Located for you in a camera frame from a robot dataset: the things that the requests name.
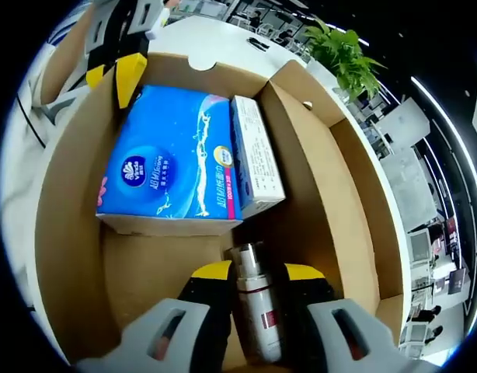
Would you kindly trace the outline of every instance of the white table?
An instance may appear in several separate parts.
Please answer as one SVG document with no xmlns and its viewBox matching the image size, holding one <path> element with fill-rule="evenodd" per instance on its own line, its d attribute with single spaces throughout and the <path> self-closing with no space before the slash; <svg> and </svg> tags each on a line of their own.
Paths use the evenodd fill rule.
<svg viewBox="0 0 477 373">
<path fill-rule="evenodd" d="M 270 46 L 262 52 L 247 42 L 254 37 Z M 230 23 L 192 16 L 161 30 L 149 44 L 149 52 L 165 52 L 189 56 L 196 70 L 212 68 L 216 62 L 229 64 L 271 78 L 289 60 L 302 66 L 306 63 L 273 41 Z"/>
</svg>

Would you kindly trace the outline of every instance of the potted plant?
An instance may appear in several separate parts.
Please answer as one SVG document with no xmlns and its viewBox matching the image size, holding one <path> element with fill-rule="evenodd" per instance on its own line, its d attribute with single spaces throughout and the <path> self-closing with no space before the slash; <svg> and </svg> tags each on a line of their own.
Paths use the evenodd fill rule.
<svg viewBox="0 0 477 373">
<path fill-rule="evenodd" d="M 359 45 L 359 37 L 353 30 L 342 33 L 338 30 L 331 30 L 322 20 L 316 22 L 320 27 L 309 26 L 305 33 L 308 37 L 309 53 L 314 60 L 324 66 L 331 74 L 332 81 L 328 82 L 330 88 L 337 84 L 349 94 L 350 101 L 355 100 L 364 91 L 373 97 L 380 89 L 380 83 L 375 78 L 375 66 L 385 67 L 376 62 L 373 58 L 363 56 L 363 51 Z M 308 70 L 316 77 L 323 75 L 320 66 L 308 64 Z"/>
</svg>

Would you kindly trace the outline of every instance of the medicine box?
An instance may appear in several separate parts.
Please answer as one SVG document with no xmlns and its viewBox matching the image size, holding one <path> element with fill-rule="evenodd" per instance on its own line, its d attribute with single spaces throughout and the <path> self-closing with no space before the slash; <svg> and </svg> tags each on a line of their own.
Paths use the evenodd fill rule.
<svg viewBox="0 0 477 373">
<path fill-rule="evenodd" d="M 254 99 L 232 100 L 234 153 L 243 218 L 285 199 L 270 140 Z"/>
<path fill-rule="evenodd" d="M 220 235 L 242 219 L 230 102 L 145 86 L 110 156 L 97 216 L 121 234 Z"/>
</svg>

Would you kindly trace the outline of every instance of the cardboard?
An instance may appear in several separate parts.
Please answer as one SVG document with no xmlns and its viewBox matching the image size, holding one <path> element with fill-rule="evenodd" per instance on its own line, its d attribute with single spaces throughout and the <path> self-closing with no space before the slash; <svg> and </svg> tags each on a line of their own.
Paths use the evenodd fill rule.
<svg viewBox="0 0 477 373">
<path fill-rule="evenodd" d="M 395 315 L 403 310 L 403 283 L 392 213 L 375 168 L 349 121 L 341 120 L 330 130 L 351 171 L 370 229 L 381 298 L 376 315 L 391 329 L 397 345 L 402 324 Z"/>
<path fill-rule="evenodd" d="M 296 84 L 307 82 L 307 91 L 313 90 L 291 89 L 296 79 L 284 77 L 292 74 L 299 77 Z M 339 296 L 354 298 L 369 312 L 380 312 L 387 325 L 397 325 L 402 320 L 402 307 L 395 305 L 399 294 L 384 302 L 378 290 L 382 281 L 375 260 L 378 263 L 383 248 L 374 246 L 385 240 L 374 238 L 367 223 L 374 224 L 372 206 L 362 197 L 366 194 L 359 190 L 359 178 L 347 163 L 344 147 L 322 119 L 333 126 L 341 114 L 313 82 L 293 61 L 267 82 L 223 64 L 195 71 L 183 56 L 151 54 L 141 84 L 255 98 L 277 157 L 286 200 L 234 229 L 233 238 L 263 239 L 281 260 L 314 266 Z M 298 95 L 313 103 L 312 112 L 302 106 Z M 233 243 L 232 235 L 122 236 L 96 218 L 99 187 L 121 122 L 115 106 L 110 71 L 58 140 L 37 212 L 40 292 L 57 341 L 71 363 L 114 348 L 124 326 L 162 298 L 177 297 L 198 267 L 221 260 L 223 250 Z M 387 234 L 395 232 L 389 229 Z M 392 276 L 385 279 L 395 281 Z M 399 283 L 389 288 L 399 292 Z M 285 371 L 244 365 L 232 327 L 225 370 L 242 366 L 237 371 Z"/>
</svg>

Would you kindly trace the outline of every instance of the ceiling light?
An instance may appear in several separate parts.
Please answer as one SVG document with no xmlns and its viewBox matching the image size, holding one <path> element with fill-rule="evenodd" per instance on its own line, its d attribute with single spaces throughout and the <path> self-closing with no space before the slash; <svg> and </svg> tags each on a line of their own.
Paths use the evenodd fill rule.
<svg viewBox="0 0 477 373">
<path fill-rule="evenodd" d="M 331 23 L 325 23 L 329 28 L 331 29 L 335 29 L 335 30 L 338 30 L 340 31 L 341 33 L 346 33 L 345 29 L 341 29 L 340 27 L 337 27 Z"/>
<path fill-rule="evenodd" d="M 458 141 L 458 144 L 461 148 L 461 150 L 463 151 L 463 153 L 465 154 L 465 159 L 466 159 L 466 162 L 468 163 L 468 167 L 470 168 L 470 172 L 472 173 L 472 176 L 473 176 L 473 180 L 475 181 L 475 188 L 477 189 L 477 171 L 475 169 L 475 165 L 473 164 L 473 160 L 472 160 L 472 157 L 470 156 L 470 153 L 468 153 L 468 149 L 466 148 L 466 145 L 465 143 L 463 142 L 463 139 L 461 138 L 461 136 L 459 135 L 459 132 L 458 130 L 456 129 L 456 127 L 453 125 L 453 122 L 451 121 L 451 119 L 447 116 L 446 112 L 444 111 L 444 109 L 442 108 L 442 106 L 439 105 L 439 103 L 435 100 L 435 98 L 430 94 L 430 92 L 427 91 L 427 89 L 422 85 L 422 83 L 420 83 L 420 81 L 418 81 L 415 77 L 411 77 L 411 81 L 413 82 L 414 85 L 416 85 L 416 87 L 418 87 L 418 89 L 420 89 L 420 91 L 422 91 L 425 96 L 428 98 L 429 101 L 431 101 L 431 103 L 435 106 L 435 108 L 437 109 L 437 111 L 439 112 L 439 114 L 444 118 L 446 124 L 449 126 L 449 128 L 451 129 L 451 132 L 453 133 L 454 137 L 456 138 L 456 140 Z M 472 324 L 470 325 L 470 329 L 468 330 L 468 333 L 470 333 L 473 329 L 473 326 L 475 325 L 475 322 L 477 321 L 477 307 L 475 309 L 475 312 L 473 314 L 473 319 L 472 319 Z"/>
<path fill-rule="evenodd" d="M 360 43 L 362 43 L 363 45 L 366 45 L 367 47 L 370 46 L 370 43 L 368 43 L 366 40 L 363 40 L 361 38 L 358 39 L 360 41 Z"/>
<path fill-rule="evenodd" d="M 397 97 L 395 97 L 391 91 L 388 90 L 388 88 L 384 85 L 384 83 L 380 82 L 378 80 L 378 82 L 380 83 L 381 87 L 390 95 L 390 97 L 392 97 L 398 105 L 401 105 L 400 101 L 397 99 Z"/>
<path fill-rule="evenodd" d="M 388 103 L 389 105 L 391 104 L 391 102 L 388 100 L 387 97 L 385 97 L 385 95 L 382 92 L 378 91 L 378 93 L 380 93 L 380 96 L 382 97 L 382 99 L 385 100 L 386 103 Z"/>
</svg>

